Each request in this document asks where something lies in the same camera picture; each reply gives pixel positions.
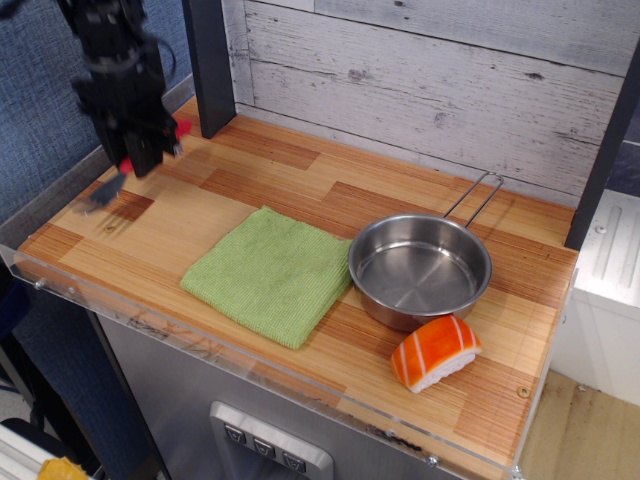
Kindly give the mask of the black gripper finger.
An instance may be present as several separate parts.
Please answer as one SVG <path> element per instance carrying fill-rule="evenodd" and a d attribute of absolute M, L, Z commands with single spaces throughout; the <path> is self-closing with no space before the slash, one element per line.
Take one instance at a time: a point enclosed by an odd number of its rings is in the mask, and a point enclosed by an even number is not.
<path fill-rule="evenodd" d="M 94 118 L 94 128 L 100 143 L 110 162 L 119 168 L 127 155 L 127 147 L 124 141 L 125 120 L 113 115 L 98 115 Z"/>
<path fill-rule="evenodd" d="M 125 146 L 135 175 L 145 177 L 163 163 L 165 154 L 179 154 L 182 151 L 180 134 L 178 128 L 126 133 Z"/>

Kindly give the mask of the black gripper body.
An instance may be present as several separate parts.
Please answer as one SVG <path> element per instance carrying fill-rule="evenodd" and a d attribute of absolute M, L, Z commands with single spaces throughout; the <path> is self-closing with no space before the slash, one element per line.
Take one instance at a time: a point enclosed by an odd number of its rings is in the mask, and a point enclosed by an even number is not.
<path fill-rule="evenodd" d="M 73 88 L 100 138 L 176 136 L 178 124 L 162 102 L 166 83 L 157 44 L 84 44 L 82 51 L 90 77 L 75 80 Z"/>

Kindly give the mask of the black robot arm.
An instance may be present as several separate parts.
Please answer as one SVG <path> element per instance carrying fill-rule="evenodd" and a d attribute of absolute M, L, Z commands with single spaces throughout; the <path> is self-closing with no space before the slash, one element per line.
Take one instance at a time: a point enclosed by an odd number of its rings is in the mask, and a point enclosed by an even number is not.
<path fill-rule="evenodd" d="M 61 1 L 80 40 L 87 79 L 72 82 L 109 160 L 141 178 L 179 148 L 179 123 L 163 104 L 164 41 L 147 33 L 140 1 Z"/>

